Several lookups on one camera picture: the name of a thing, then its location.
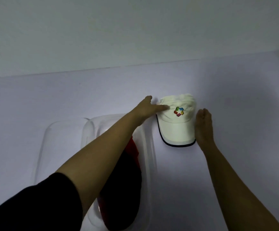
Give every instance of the person's left arm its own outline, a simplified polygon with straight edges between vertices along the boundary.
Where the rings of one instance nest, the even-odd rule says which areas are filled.
[[[152,105],[151,99],[152,96],[145,97],[131,112],[56,171],[66,175],[76,186],[83,216],[106,183],[134,130],[150,116],[168,109],[166,105]]]

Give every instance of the black brim trim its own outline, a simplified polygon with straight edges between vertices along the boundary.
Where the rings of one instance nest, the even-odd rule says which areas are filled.
[[[171,146],[171,147],[189,147],[189,146],[192,146],[192,145],[196,142],[196,140],[194,140],[193,143],[186,144],[186,145],[173,145],[173,144],[167,143],[167,142],[163,139],[163,136],[162,136],[162,134],[161,134],[160,125],[159,125],[159,120],[158,120],[158,115],[156,115],[156,116],[157,116],[157,122],[158,122],[158,128],[159,128],[160,136],[161,136],[163,142],[164,142],[166,145]]]

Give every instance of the table surface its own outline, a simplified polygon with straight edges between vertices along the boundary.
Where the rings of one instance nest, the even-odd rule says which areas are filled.
[[[0,78],[0,204],[33,184],[51,123],[125,113],[146,95],[183,93],[210,110],[220,150],[279,220],[279,60],[273,53]],[[198,145],[169,147],[156,118],[149,122],[158,170],[149,230],[226,230]]]

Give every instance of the baseball cap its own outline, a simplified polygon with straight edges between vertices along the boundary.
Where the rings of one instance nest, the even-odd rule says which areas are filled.
[[[171,95],[160,99],[158,104],[170,108],[157,114],[162,140],[172,147],[187,147],[195,143],[195,99],[191,94]]]

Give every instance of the logo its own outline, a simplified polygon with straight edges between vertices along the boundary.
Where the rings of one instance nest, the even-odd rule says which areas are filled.
[[[176,110],[174,111],[174,114],[176,114],[177,117],[180,117],[184,113],[183,110],[184,110],[183,108],[177,107]]]

